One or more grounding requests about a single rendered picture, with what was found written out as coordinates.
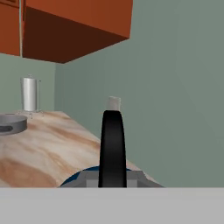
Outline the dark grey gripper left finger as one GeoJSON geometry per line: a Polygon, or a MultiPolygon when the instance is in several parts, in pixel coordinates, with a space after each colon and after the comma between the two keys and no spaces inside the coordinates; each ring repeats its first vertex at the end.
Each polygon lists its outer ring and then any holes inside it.
{"type": "Polygon", "coordinates": [[[80,171],[68,178],[61,187],[97,187],[98,171],[80,171]]]}

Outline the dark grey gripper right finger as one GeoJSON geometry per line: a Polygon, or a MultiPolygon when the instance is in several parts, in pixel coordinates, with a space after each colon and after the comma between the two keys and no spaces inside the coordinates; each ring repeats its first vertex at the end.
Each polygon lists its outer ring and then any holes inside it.
{"type": "Polygon", "coordinates": [[[161,187],[161,185],[147,179],[142,171],[127,171],[127,187],[161,187]]]}

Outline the blue kettle with black handle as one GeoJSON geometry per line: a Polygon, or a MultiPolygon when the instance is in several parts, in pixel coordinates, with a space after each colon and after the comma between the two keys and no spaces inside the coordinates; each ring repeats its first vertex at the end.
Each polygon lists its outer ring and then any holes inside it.
{"type": "Polygon", "coordinates": [[[126,150],[121,99],[110,96],[101,124],[101,149],[97,187],[127,187],[126,150]]]}

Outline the white paper towel roll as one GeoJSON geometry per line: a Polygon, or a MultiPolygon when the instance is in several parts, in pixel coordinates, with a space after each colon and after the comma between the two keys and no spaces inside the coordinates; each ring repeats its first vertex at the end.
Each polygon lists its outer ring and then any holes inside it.
{"type": "Polygon", "coordinates": [[[22,92],[22,108],[24,111],[38,110],[38,81],[31,77],[20,80],[22,92]]]}

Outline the orange wall cupboard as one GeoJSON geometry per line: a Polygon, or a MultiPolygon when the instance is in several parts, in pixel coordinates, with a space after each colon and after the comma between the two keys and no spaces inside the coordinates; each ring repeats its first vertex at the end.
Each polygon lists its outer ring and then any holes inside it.
{"type": "Polygon", "coordinates": [[[67,63],[130,37],[133,0],[24,0],[23,56],[67,63]]]}
{"type": "Polygon", "coordinates": [[[0,0],[0,53],[19,55],[19,1],[0,0]]]}

